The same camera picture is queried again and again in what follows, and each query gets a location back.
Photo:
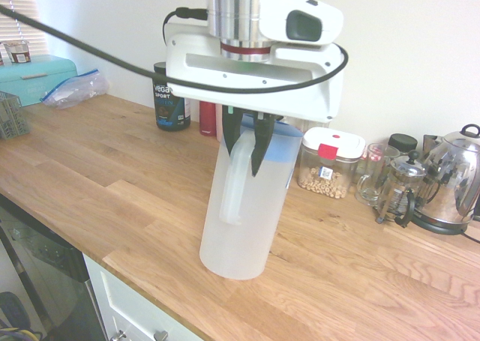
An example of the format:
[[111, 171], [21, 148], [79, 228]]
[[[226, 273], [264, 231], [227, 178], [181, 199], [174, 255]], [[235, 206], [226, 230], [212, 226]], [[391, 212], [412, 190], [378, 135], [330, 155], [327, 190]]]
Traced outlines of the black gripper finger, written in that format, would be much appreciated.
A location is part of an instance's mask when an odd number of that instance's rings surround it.
[[268, 150], [275, 128], [275, 116], [264, 112], [252, 112], [255, 144], [251, 153], [252, 176], [255, 177]]
[[239, 139], [244, 110], [233, 106], [222, 106], [223, 138], [228, 153], [231, 154], [233, 147]]

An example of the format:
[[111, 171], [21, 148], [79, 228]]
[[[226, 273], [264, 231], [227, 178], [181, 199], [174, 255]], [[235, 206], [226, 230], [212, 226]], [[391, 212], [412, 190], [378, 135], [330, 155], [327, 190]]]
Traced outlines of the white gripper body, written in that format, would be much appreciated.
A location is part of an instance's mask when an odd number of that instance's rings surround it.
[[166, 74], [180, 97], [329, 123], [338, 115], [345, 51], [276, 43], [265, 63], [233, 61], [207, 34], [179, 32], [167, 41]]

